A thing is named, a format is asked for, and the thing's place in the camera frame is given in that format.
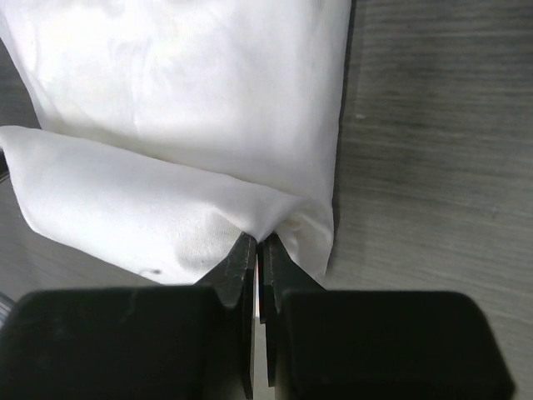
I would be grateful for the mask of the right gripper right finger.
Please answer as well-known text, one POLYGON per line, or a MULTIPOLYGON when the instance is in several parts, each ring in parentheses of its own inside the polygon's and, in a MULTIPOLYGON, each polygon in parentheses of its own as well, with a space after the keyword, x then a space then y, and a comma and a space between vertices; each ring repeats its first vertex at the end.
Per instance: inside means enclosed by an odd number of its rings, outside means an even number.
POLYGON ((258 250, 267 379, 279 399, 511 399, 481 308, 449 291, 327 290, 277 235, 258 250))

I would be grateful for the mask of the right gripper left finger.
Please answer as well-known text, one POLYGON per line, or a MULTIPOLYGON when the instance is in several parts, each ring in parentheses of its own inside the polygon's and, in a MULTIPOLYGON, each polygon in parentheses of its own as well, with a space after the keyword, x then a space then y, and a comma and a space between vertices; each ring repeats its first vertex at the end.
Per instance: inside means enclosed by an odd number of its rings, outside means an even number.
POLYGON ((1 331, 4 399, 250 399, 256 241, 192 285, 46 290, 1 331))

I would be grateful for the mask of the white floral print t-shirt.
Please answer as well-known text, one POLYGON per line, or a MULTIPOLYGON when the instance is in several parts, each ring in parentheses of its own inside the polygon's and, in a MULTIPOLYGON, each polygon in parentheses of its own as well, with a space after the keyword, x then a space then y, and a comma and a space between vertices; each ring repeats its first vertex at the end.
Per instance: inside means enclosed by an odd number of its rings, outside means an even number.
POLYGON ((28 226, 162 284, 276 233, 326 272, 348 1, 4 1, 38 127, 1 128, 28 226))

